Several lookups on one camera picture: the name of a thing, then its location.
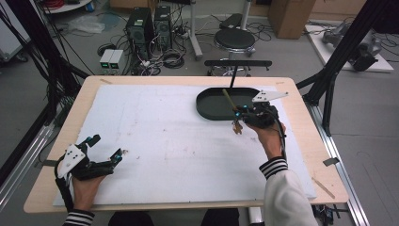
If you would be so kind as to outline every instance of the striped sleeve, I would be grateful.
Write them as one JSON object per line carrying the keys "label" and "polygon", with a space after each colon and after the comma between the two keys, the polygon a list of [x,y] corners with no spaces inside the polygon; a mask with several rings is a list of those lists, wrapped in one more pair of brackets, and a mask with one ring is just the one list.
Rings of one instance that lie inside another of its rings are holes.
{"label": "striped sleeve", "polygon": [[274,157],[259,167],[259,170],[263,173],[266,180],[269,179],[271,175],[287,169],[287,162],[281,156]]}
{"label": "striped sleeve", "polygon": [[68,214],[63,226],[89,226],[94,220],[94,214],[88,211],[73,209]]}

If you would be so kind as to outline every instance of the gray floor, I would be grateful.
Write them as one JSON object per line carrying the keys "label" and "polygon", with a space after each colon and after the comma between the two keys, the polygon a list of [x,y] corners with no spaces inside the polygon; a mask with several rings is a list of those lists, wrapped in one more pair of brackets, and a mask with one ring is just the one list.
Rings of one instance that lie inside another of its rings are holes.
{"label": "gray floor", "polygon": [[[106,6],[92,14],[104,11]],[[87,14],[83,10],[63,13],[55,16],[58,24]],[[101,74],[100,57],[97,48],[115,35],[123,35],[124,21],[110,15],[99,15],[108,23],[102,34],[81,37],[80,32],[66,35],[73,49],[96,74]],[[266,18],[249,18],[249,23],[268,24]],[[218,23],[213,17],[202,16],[198,19],[201,32],[215,33]],[[272,60],[270,71],[264,68],[253,68],[252,76],[291,77],[295,82],[302,81],[319,72],[323,64],[314,50],[308,37],[299,40],[279,40],[272,32],[268,32],[271,41],[259,40],[256,43],[256,53],[251,59]],[[191,44],[186,43],[187,54],[185,64],[179,70],[162,69],[158,76],[163,75],[206,75],[207,68],[203,61],[226,57],[213,46],[213,38],[198,36],[203,59],[196,61]],[[391,48],[398,53],[398,47]],[[75,66],[88,72],[70,48],[68,56]],[[398,60],[385,50],[381,55],[386,59]],[[393,73],[355,73],[341,71],[335,88],[334,103],[331,117],[331,133],[341,154],[342,161],[359,196],[371,225],[399,225],[399,100],[394,93],[399,87],[399,64],[391,63]],[[32,60],[27,63],[11,61],[0,68],[0,164],[19,143],[24,133],[33,123],[46,104],[46,84],[36,71]],[[37,177],[40,169],[32,167],[18,186],[7,206],[0,213],[2,225],[60,225],[65,214],[29,215],[24,213],[24,201]],[[246,217],[242,210],[243,221]],[[203,210],[192,211],[157,211],[152,212],[156,225],[200,225]],[[335,216],[336,225],[353,225],[350,215],[340,213]],[[106,225],[111,213],[99,213],[94,225]]]}

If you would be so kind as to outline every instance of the desk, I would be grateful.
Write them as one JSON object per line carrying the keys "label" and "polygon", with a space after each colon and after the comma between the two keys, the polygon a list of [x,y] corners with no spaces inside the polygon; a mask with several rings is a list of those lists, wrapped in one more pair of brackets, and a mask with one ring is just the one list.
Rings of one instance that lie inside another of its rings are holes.
{"label": "desk", "polygon": [[[77,140],[80,128],[100,85],[193,85],[193,86],[222,86],[227,87],[229,77],[126,77],[126,76],[91,76],[86,79],[80,90],[71,112],[62,127],[58,138],[50,152],[48,159],[57,160],[69,144]],[[242,77],[235,79],[235,86],[273,86],[279,91],[288,91],[290,95],[281,99],[285,111],[290,118],[292,129],[302,156],[308,167],[317,198],[311,203],[341,203],[347,202],[348,196],[343,183],[333,166],[326,167],[323,161],[328,159],[325,145],[320,138],[311,116],[291,78],[261,78]],[[43,167],[37,182],[34,184],[24,205],[27,213],[64,212],[63,207],[54,207],[53,200],[57,188],[54,182],[53,168]],[[151,209],[182,209],[182,208],[210,208],[210,207],[241,207],[261,206],[263,201],[241,202],[191,202],[173,204],[129,204],[129,205],[101,205],[94,206],[93,211],[106,210],[151,210]]]}

